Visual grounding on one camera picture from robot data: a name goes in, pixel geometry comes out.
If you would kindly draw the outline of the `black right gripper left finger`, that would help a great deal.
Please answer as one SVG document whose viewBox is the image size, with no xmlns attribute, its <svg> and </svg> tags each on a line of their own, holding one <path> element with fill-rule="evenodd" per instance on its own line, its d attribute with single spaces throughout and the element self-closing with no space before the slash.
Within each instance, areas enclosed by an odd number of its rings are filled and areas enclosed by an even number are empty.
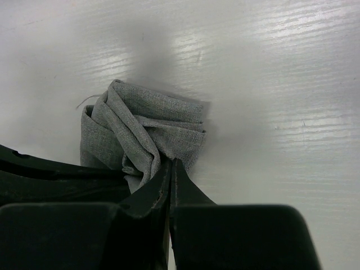
<svg viewBox="0 0 360 270">
<path fill-rule="evenodd" d="M 167 269 L 171 162 L 118 202 L 1 207 L 2 269 Z"/>
</svg>

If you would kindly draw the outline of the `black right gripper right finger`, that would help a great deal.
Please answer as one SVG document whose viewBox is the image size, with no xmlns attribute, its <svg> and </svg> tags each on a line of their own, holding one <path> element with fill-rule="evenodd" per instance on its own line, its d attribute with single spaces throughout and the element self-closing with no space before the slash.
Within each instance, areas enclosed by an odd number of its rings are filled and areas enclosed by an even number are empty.
<svg viewBox="0 0 360 270">
<path fill-rule="evenodd" d="M 170 235 L 178 269 L 320 269 L 305 219 L 288 205 L 218 205 L 172 165 Z"/>
</svg>

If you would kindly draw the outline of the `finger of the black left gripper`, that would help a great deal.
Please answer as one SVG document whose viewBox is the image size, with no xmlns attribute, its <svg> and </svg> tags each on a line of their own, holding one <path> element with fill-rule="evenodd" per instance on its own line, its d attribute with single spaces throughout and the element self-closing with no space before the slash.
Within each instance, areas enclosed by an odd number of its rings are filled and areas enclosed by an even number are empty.
<svg viewBox="0 0 360 270">
<path fill-rule="evenodd" d="M 1 205 L 119 203 L 131 194 L 124 173 L 25 155 L 1 146 Z"/>
</svg>

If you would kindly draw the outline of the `grey cloth napkin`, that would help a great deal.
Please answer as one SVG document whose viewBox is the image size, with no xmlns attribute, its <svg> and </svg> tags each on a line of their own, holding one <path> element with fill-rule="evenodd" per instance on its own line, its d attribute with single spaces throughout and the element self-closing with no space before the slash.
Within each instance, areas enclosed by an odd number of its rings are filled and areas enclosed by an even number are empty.
<svg viewBox="0 0 360 270">
<path fill-rule="evenodd" d="M 120 170 L 131 192 L 144 186 L 165 158 L 186 172 L 206 141 L 203 106 L 121 80 L 113 80 L 81 116 L 80 163 Z"/>
</svg>

